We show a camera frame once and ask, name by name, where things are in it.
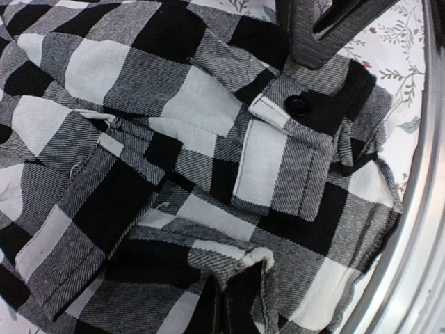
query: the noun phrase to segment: flannel shirt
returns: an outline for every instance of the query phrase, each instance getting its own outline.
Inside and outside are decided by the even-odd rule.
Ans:
[[[276,25],[179,1],[0,17],[12,308],[55,334],[335,328],[401,212],[359,63],[309,71]]]

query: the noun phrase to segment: black and white checkered fabric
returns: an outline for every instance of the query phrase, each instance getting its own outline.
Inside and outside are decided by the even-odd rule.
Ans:
[[[179,1],[0,17],[11,307],[55,334],[335,328],[401,212],[360,64],[311,72],[274,24]]]

